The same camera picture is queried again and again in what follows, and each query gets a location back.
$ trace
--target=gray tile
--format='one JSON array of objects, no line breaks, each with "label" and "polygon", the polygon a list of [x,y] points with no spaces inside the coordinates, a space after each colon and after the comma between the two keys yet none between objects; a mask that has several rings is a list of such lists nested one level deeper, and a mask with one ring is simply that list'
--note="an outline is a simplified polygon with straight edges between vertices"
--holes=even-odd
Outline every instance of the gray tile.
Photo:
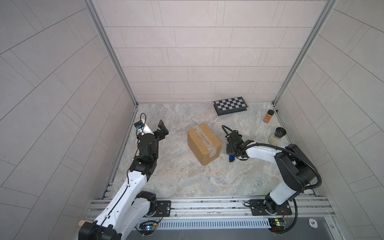
[{"label": "gray tile", "polygon": [[384,214],[384,208],[382,206],[377,206],[378,199],[384,199],[384,187],[378,186],[365,191],[355,193],[356,198],[363,207],[364,211],[367,213],[369,219],[371,219],[373,226],[380,235],[381,238],[384,237],[383,224],[380,221],[377,221],[377,216]]},{"label": "gray tile", "polygon": [[85,165],[107,118],[95,107],[68,149],[67,156]]},{"label": "gray tile", "polygon": [[384,129],[384,84],[359,64],[345,75],[339,86],[369,117]]},{"label": "gray tile", "polygon": [[347,183],[372,176],[367,164],[331,118],[316,129],[316,133]]},{"label": "gray tile", "polygon": [[383,146],[384,132],[382,131],[355,146],[357,152],[364,159],[381,184],[384,184],[384,167],[380,155]]},{"label": "gray tile", "polygon": [[113,167],[113,163],[118,151],[119,144],[115,140],[113,140],[111,147],[109,148],[108,153],[105,156],[103,164],[101,165],[100,171],[97,174],[97,177],[93,179],[94,184],[91,185],[91,182],[89,182],[89,185],[92,188],[91,195],[96,197],[101,196],[102,190],[107,184],[109,173],[111,171],[111,168]]},{"label": "gray tile", "polygon": [[77,172],[59,165],[15,239],[48,239],[78,177]]},{"label": "gray tile", "polygon": [[2,1],[0,22],[0,53],[37,33],[11,0]]},{"label": "gray tile", "polygon": [[61,214],[79,218],[82,211],[83,211],[82,207],[76,207],[76,206],[65,204],[65,207],[61,212]]},{"label": "gray tile", "polygon": [[0,232],[3,240],[13,240],[31,209],[0,204]]},{"label": "gray tile", "polygon": [[102,60],[95,43],[91,41],[66,60],[55,74],[72,93],[75,93]]},{"label": "gray tile", "polygon": [[60,215],[49,240],[68,240],[71,239],[73,230],[76,228],[78,223],[77,217],[70,217]]},{"label": "gray tile", "polygon": [[379,180],[375,176],[370,176],[364,179],[361,179],[357,182],[349,184],[353,193],[367,190],[369,188],[380,186]]},{"label": "gray tile", "polygon": [[304,82],[300,83],[297,87],[293,97],[296,99],[311,125],[325,113],[323,106]]},{"label": "gray tile", "polygon": [[348,184],[338,171],[335,163],[329,161],[318,169],[347,225],[349,227],[370,225],[370,220],[349,189]]},{"label": "gray tile", "polygon": [[305,145],[307,146],[313,159],[318,159],[327,153],[323,143],[317,136],[303,112],[300,113],[293,122],[295,123],[296,129],[300,133],[300,136],[305,142]]},{"label": "gray tile", "polygon": [[30,84],[37,87],[41,79],[36,76],[11,50],[0,55],[9,65],[11,65],[19,74],[21,74]]},{"label": "gray tile", "polygon": [[79,49],[70,27],[61,21],[15,46],[12,52],[40,79],[45,79]]},{"label": "gray tile", "polygon": [[336,83],[353,67],[355,61],[318,36],[308,56]]},{"label": "gray tile", "polygon": [[84,168],[83,165],[81,165],[80,163],[76,162],[75,160],[73,160],[72,158],[70,158],[66,155],[63,157],[63,159],[60,163],[64,166],[74,170],[75,172],[78,172],[78,173],[81,173],[81,171]]},{"label": "gray tile", "polygon": [[116,76],[116,70],[112,64],[112,61],[109,57],[105,58],[100,63],[100,68],[103,71],[105,77],[107,78],[108,82],[110,83],[112,79]]},{"label": "gray tile", "polygon": [[38,196],[0,187],[0,203],[18,207],[33,208]]},{"label": "gray tile", "polygon": [[372,120],[332,79],[323,85],[316,97],[347,138],[372,124]]},{"label": "gray tile", "polygon": [[380,131],[381,131],[381,129],[375,123],[372,123],[368,127],[364,128],[363,130],[358,132],[356,135],[351,137],[349,139],[349,141],[353,146],[356,146],[357,144],[361,143],[365,139],[375,135],[376,133],[378,133]]},{"label": "gray tile", "polygon": [[91,18],[88,15],[87,10],[82,10],[71,16],[76,28],[79,30],[84,41],[87,43],[92,38],[96,37],[97,31],[93,26]]},{"label": "gray tile", "polygon": [[11,111],[35,87],[0,58],[0,119]]},{"label": "gray tile", "polygon": [[384,80],[384,69],[381,64],[384,61],[384,50],[381,47],[383,41],[384,33],[370,28],[349,53],[351,58],[382,81]]},{"label": "gray tile", "polygon": [[305,56],[299,69],[297,69],[297,75],[299,75],[311,91],[315,88],[324,74],[325,72],[308,56]]},{"label": "gray tile", "polygon": [[85,207],[85,203],[87,202],[88,196],[91,193],[92,186],[100,171],[106,154],[107,151],[105,151],[99,144],[96,143],[87,163],[84,166],[79,180],[77,181],[76,186],[74,187],[71,196],[68,199],[67,204],[81,208]]},{"label": "gray tile", "polygon": [[333,10],[321,29],[320,35],[338,49],[343,50],[361,25],[362,22]]},{"label": "gray tile", "polygon": [[99,100],[108,113],[112,111],[123,90],[124,86],[119,76],[116,75],[105,89]]},{"label": "gray tile", "polygon": [[107,87],[94,70],[69,99],[67,105],[85,121]]},{"label": "gray tile", "polygon": [[379,234],[376,232],[373,225],[368,226],[358,226],[349,228],[354,237],[379,237]]},{"label": "gray tile", "polygon": [[15,165],[0,160],[0,186],[3,185],[3,182],[8,178],[15,167]]},{"label": "gray tile", "polygon": [[54,74],[45,79],[0,121],[0,159],[18,164],[71,96]]},{"label": "gray tile", "polygon": [[119,106],[116,104],[100,134],[100,137],[108,145],[111,145],[112,143],[113,136],[115,135],[116,129],[119,126],[122,116],[123,116],[123,112],[121,111]]},{"label": "gray tile", "polygon": [[83,3],[76,0],[29,0],[27,4],[45,28],[84,9]]},{"label": "gray tile", "polygon": [[74,121],[79,127],[84,124],[84,121],[70,107],[68,107],[68,105],[65,104],[61,111],[72,121]]},{"label": "gray tile", "polygon": [[70,118],[59,113],[3,186],[39,196],[79,130]]}]

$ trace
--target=black cable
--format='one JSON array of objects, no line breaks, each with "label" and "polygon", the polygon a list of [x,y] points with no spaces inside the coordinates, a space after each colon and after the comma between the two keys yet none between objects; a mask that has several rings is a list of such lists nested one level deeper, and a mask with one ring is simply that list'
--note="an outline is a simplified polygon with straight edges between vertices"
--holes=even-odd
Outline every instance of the black cable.
[{"label": "black cable", "polygon": [[240,156],[245,152],[245,150],[247,150],[248,148],[251,148],[251,147],[257,147],[257,146],[265,146],[265,147],[271,147],[271,148],[274,148],[276,150],[280,150],[282,152],[285,152],[285,153],[288,153],[294,157],[296,157],[299,161],[301,161],[302,163],[304,163],[305,165],[307,165],[311,170],[312,172],[315,174],[316,178],[317,178],[317,183],[314,184],[314,185],[310,185],[310,186],[306,186],[304,187],[303,190],[307,190],[307,189],[314,189],[314,188],[317,188],[321,185],[321,183],[323,182],[322,179],[321,179],[321,176],[319,174],[319,172],[317,171],[317,169],[310,163],[310,162],[307,162],[307,160],[305,160],[302,156],[300,156],[299,154],[291,151],[291,150],[288,150],[288,149],[285,149],[285,148],[282,148],[282,147],[277,147],[277,146],[274,146],[274,145],[271,145],[271,144],[266,144],[266,143],[254,143],[254,144],[251,144],[251,145],[248,145],[247,147],[245,147],[242,152],[240,153]]},{"label": "black cable", "polygon": [[295,205],[295,218],[293,219],[293,222],[291,223],[291,225],[289,227],[287,227],[286,229],[284,229],[283,231],[280,231],[280,232],[273,232],[273,233],[285,233],[285,232],[288,232],[289,230],[291,230],[293,228],[293,226],[296,224],[296,221],[297,221],[297,217],[299,215],[298,211],[297,211],[297,204],[296,204],[296,200],[293,199],[293,204]]}]

